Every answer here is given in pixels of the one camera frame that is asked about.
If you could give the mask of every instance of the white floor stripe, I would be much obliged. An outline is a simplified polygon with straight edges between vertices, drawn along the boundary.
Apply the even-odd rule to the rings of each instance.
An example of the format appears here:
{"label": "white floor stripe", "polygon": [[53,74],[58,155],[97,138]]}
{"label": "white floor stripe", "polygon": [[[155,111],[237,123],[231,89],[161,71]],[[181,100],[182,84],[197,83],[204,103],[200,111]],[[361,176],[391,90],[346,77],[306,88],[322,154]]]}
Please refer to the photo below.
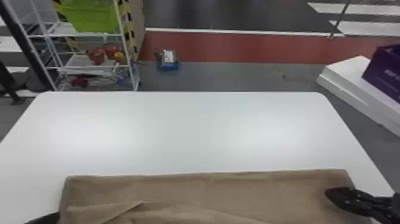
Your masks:
{"label": "white floor stripe", "polygon": [[22,52],[12,36],[0,36],[0,52]]}
{"label": "white floor stripe", "polygon": [[[173,28],[152,28],[152,27],[147,27],[146,31],[149,31],[149,32],[170,32],[170,33],[232,33],[232,34],[282,35],[282,36],[329,36],[330,35],[330,33],[319,33],[319,32],[173,29]],[[335,37],[342,37],[342,36],[344,36],[343,33],[335,33]]]}
{"label": "white floor stripe", "polygon": [[0,16],[0,26],[5,26],[5,23],[4,23],[3,19],[1,18],[1,16]]}
{"label": "white floor stripe", "polygon": [[[341,13],[345,4],[313,3],[309,2],[319,13]],[[367,15],[400,15],[400,6],[397,5],[358,5],[351,4],[346,14],[367,14]]]}
{"label": "white floor stripe", "polygon": [[28,67],[12,67],[12,66],[7,66],[7,70],[9,73],[25,73],[28,71]]}
{"label": "white floor stripe", "polygon": [[17,95],[20,96],[20,97],[37,97],[37,96],[39,95],[39,93],[37,93],[37,92],[32,92],[32,91],[29,91],[29,90],[27,90],[27,89],[18,90],[16,93],[17,93]]}
{"label": "white floor stripe", "polygon": [[400,36],[400,23],[342,21],[338,29],[345,35]]}

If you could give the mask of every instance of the fabric fold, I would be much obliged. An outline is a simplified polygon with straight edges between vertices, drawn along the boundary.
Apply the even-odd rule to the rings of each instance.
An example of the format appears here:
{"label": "fabric fold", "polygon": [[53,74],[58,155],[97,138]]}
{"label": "fabric fold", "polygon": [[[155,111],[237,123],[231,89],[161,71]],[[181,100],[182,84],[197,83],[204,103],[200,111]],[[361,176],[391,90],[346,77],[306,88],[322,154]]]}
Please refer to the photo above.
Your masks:
{"label": "fabric fold", "polygon": [[70,176],[59,224],[366,224],[326,189],[353,184],[345,170]]}

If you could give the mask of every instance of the purple box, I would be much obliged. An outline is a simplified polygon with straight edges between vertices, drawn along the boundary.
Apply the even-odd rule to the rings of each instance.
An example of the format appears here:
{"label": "purple box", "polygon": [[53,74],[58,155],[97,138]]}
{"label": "purple box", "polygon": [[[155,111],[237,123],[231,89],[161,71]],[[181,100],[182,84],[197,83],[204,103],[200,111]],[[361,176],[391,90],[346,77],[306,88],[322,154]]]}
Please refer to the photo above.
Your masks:
{"label": "purple box", "polygon": [[400,103],[400,45],[378,47],[362,78]]}

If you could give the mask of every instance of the red wall strip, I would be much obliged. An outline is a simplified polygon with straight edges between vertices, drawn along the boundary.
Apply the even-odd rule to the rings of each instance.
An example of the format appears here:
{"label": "red wall strip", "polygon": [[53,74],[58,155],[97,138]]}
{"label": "red wall strip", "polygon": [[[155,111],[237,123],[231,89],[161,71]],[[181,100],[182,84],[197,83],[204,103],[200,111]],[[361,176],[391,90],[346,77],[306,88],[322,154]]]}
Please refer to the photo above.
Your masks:
{"label": "red wall strip", "polygon": [[377,46],[400,38],[238,35],[147,32],[140,60],[154,60],[161,49],[175,49],[181,61],[331,64],[357,55],[371,57]]}

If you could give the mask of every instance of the red object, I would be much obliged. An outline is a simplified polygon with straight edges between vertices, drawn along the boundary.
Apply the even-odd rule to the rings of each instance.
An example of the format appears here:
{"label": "red object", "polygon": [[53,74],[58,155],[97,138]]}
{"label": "red object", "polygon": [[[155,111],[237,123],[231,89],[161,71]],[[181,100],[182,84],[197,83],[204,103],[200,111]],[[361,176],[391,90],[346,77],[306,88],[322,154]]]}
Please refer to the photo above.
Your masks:
{"label": "red object", "polygon": [[121,52],[121,48],[117,43],[106,43],[103,49],[109,60],[115,60],[115,53]]}
{"label": "red object", "polygon": [[80,86],[82,88],[86,88],[89,84],[88,81],[86,79],[82,79],[82,78],[76,78],[74,80],[72,80],[72,86]]}
{"label": "red object", "polygon": [[86,50],[86,55],[92,61],[94,66],[99,66],[105,62],[105,51],[99,46]]}

